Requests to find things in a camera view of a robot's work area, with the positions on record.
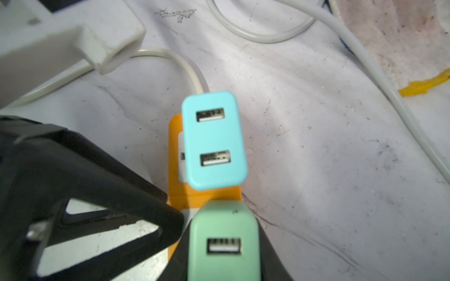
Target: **marble surface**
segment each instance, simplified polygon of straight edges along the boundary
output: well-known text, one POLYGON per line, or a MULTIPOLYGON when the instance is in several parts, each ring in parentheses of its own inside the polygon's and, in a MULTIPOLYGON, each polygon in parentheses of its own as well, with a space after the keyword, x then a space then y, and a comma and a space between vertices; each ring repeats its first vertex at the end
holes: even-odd
MULTIPOLYGON (((210 91, 236 95, 249 165, 244 198, 295 280, 448 280, 450 187, 332 31, 316 22, 296 38, 263 45, 227 31, 203 0, 128 3, 147 27, 143 48, 183 54, 210 91), (167 17, 164 9, 179 13, 167 17)), ((235 23, 266 34, 306 17, 276 1, 217 4, 235 23)), ((447 83, 407 98, 447 159, 449 90, 447 83)), ((173 62, 134 58, 0 113, 77 131, 167 190, 167 127, 193 93, 173 62)), ((138 222, 50 247, 39 273, 153 229, 138 222)), ((163 251, 117 280, 155 280, 166 262, 163 251)))

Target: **power cord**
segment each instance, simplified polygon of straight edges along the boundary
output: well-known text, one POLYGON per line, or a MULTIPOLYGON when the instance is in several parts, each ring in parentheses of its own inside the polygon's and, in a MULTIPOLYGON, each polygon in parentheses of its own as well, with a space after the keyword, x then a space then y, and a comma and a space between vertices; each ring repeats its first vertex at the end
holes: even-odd
MULTIPOLYGON (((196 94, 204 93, 202 83, 200 82, 200 79, 199 79, 197 73, 192 68, 192 66, 189 64, 189 62, 187 62, 179 54, 172 52, 170 50, 167 50, 167 49, 163 49, 163 48, 154 48, 154 49, 139 50, 136 52, 136 54, 134 54, 132 56, 132 58, 135 58, 135 57, 161 57, 161 58, 167 58, 167 59, 170 59, 170 60, 176 62, 188 73, 189 78, 191 79, 192 84, 194 85, 195 93, 196 94)), ((81 75, 83 75, 93 69, 94 68, 88 62, 86 62, 86 63, 80 65, 79 67, 77 67, 76 69, 74 69, 72 72, 70 72, 66 76, 64 76, 58 80, 50 81, 50 83, 42 86, 41 88, 35 89, 35 90, 31 91, 30 93, 22 96, 18 100, 9 104, 8 107, 18 107, 25 103, 30 103, 31 101, 33 101, 37 98, 40 98, 40 97, 56 90, 57 88, 59 88, 61 86, 64 86, 65 84, 69 83, 70 81, 80 77, 81 75)))
MULTIPOLYGON (((281 41, 285 41, 287 39, 291 39, 304 32, 308 27, 315 21, 315 18, 309 17, 307 20, 299 24, 298 26, 279 34, 265 35, 258 34, 248 30, 243 29, 242 27, 238 27, 231 21, 229 21, 219 10, 214 0, 206 0, 211 13, 216 17, 216 19, 229 31, 240 36, 242 38, 248 39, 257 43, 277 43, 281 41)), ((318 7, 322 7, 325 3, 325 0, 319 0, 317 3, 318 7)))
MULTIPOLYGON (((391 102, 392 106, 397 111, 400 118, 403 120, 406 127, 409 129, 413 137, 425 151, 430 160, 434 163, 437 169, 440 171, 442 176, 450 184, 450 165, 439 152, 439 150, 434 146, 430 138, 420 127, 414 114, 404 102, 403 98, 391 83, 389 78, 386 76, 384 71, 378 66, 374 59, 370 56, 365 47, 359 42, 359 40, 353 35, 353 33, 336 17, 334 17, 329 12, 321 8, 321 1, 319 5, 311 4, 305 0, 277 0, 286 5, 292 6, 313 18, 323 22, 326 26, 331 28, 351 49, 351 51, 358 57, 361 63, 367 68, 369 73, 372 75, 373 79, 380 86, 384 92, 387 99, 391 102)), ((214 0, 206 0, 208 6, 211 9, 213 15, 219 20, 219 22, 228 30, 232 31, 234 34, 246 38, 255 42, 261 43, 274 43, 277 42, 269 41, 266 37, 262 40, 261 35, 251 33, 246 31, 235 24, 228 21, 218 10, 214 0)))

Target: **green usb charger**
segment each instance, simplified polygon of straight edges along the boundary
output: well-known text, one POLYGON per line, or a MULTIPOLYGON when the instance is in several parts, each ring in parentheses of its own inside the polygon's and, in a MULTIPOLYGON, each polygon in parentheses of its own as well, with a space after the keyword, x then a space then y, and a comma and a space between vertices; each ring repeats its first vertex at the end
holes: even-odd
POLYGON ((188 281, 260 281, 258 222, 241 201, 209 201, 192 219, 188 281))

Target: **stained white cloth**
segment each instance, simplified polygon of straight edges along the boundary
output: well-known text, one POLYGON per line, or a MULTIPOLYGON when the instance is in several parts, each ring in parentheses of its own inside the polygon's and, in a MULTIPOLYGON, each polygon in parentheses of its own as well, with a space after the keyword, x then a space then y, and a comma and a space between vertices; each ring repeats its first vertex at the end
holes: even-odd
POLYGON ((398 89, 450 67, 450 1, 329 2, 398 89))

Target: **white plastic object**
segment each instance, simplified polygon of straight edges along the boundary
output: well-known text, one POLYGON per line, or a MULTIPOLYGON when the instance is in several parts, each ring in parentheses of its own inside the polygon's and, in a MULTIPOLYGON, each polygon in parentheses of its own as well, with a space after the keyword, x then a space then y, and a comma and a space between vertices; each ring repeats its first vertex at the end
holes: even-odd
POLYGON ((145 27, 123 0, 51 13, 38 0, 0 4, 0 107, 85 59, 100 74, 134 55, 145 27))

